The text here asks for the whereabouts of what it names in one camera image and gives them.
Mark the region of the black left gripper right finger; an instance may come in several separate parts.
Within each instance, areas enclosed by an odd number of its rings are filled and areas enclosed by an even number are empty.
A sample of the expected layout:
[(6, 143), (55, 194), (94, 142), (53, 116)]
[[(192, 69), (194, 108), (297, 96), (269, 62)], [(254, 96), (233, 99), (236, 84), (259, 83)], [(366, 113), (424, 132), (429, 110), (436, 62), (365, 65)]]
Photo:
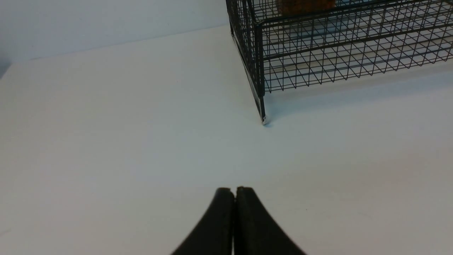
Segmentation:
[(235, 255), (304, 255), (282, 230), (251, 187), (236, 190)]

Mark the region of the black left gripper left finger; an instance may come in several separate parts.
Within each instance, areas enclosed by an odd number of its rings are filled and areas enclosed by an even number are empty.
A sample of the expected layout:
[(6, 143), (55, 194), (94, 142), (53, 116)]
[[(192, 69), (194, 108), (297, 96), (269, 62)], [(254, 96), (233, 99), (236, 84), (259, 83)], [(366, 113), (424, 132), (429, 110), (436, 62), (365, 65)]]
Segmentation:
[(235, 197), (231, 189), (218, 188), (202, 218), (173, 255), (231, 255)]

